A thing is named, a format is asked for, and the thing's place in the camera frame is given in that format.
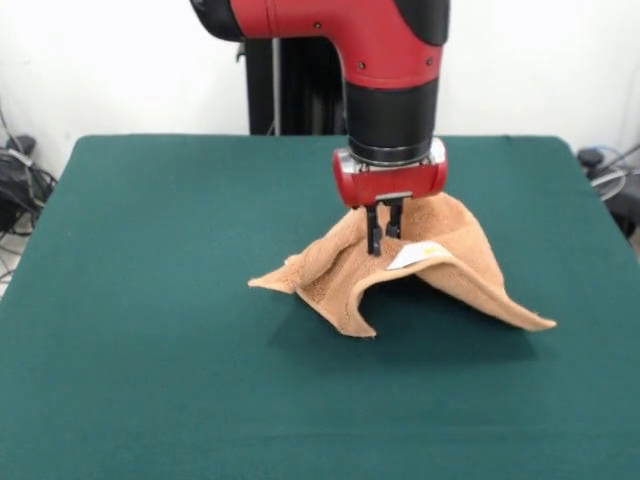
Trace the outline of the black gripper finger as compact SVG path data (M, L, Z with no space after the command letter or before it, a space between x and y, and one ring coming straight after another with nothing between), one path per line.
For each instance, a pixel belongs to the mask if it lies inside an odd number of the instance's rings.
M389 207L389 221L386 225L386 235L390 238L400 238L404 199L392 199L387 201L386 205Z
M378 221L378 205L365 207L367 222L367 251L371 256L381 255L382 230Z

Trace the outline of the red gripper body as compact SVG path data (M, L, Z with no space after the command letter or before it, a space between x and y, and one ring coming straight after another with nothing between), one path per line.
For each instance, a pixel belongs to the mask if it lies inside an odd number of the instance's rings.
M373 166L358 161L348 149L336 149L332 168L337 190L350 208L402 198L422 198L444 190L448 177L447 150L435 137L428 155L407 165Z

